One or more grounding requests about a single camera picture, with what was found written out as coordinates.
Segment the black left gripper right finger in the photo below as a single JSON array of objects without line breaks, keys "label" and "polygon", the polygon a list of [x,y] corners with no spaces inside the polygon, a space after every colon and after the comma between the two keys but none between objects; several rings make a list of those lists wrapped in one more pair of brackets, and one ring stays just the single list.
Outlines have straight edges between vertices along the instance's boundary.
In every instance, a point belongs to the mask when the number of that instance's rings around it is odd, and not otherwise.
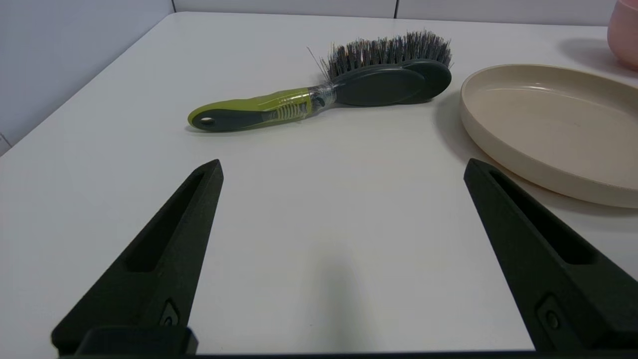
[{"label": "black left gripper right finger", "polygon": [[631,275],[487,162],[464,181],[538,352],[637,351]]}]

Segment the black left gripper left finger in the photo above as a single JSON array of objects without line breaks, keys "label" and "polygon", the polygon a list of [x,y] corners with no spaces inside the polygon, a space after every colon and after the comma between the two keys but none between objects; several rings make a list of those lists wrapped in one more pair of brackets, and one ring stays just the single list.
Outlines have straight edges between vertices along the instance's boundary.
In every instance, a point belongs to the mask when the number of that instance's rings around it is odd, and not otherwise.
[{"label": "black left gripper left finger", "polygon": [[224,176],[196,168],[53,329],[61,356],[182,356]]}]

